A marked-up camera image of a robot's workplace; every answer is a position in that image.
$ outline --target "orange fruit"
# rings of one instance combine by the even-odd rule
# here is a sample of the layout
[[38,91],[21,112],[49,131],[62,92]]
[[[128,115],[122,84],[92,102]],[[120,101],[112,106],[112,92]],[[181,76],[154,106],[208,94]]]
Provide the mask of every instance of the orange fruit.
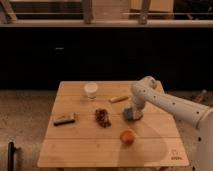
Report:
[[121,133],[120,139],[124,144],[130,145],[134,142],[135,135],[131,130],[126,130]]

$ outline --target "brown food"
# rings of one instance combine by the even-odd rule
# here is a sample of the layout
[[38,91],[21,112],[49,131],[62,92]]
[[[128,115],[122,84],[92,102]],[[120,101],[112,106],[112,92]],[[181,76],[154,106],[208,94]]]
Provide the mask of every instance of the brown food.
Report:
[[121,133],[120,139],[124,144],[131,145],[135,140],[135,136],[132,131],[126,130]]
[[97,109],[95,111],[95,119],[100,126],[106,128],[111,125],[109,121],[108,112],[106,109]]

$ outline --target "table leg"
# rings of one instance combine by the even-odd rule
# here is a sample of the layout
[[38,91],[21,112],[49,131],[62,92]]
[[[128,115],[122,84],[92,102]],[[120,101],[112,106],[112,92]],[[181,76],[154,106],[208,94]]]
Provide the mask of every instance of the table leg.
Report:
[[56,168],[57,171],[64,171],[63,168]]
[[168,169],[168,167],[161,167],[160,169],[159,169],[159,171],[166,171]]

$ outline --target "yellow object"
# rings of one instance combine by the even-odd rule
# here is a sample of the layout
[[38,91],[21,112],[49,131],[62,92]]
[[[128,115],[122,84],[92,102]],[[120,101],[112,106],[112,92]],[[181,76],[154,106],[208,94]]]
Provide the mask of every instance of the yellow object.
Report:
[[111,103],[116,103],[116,102],[120,102],[123,100],[127,100],[129,97],[128,96],[117,96],[117,97],[112,97],[111,99],[109,99],[109,101]]

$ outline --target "speckled floor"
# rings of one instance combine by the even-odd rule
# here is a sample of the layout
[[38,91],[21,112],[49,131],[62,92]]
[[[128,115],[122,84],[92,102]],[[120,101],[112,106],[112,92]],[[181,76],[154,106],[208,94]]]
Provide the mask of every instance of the speckled floor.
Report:
[[[190,98],[198,92],[169,92]],[[15,171],[50,171],[37,168],[37,160],[56,91],[0,91],[0,171],[7,170],[7,145],[14,141],[18,148],[15,155]],[[207,94],[212,105],[213,93]],[[191,171],[196,152],[197,132],[191,126],[177,121],[177,127],[190,159],[191,166],[169,168],[169,171]],[[120,171],[155,171],[158,169],[119,169]]]

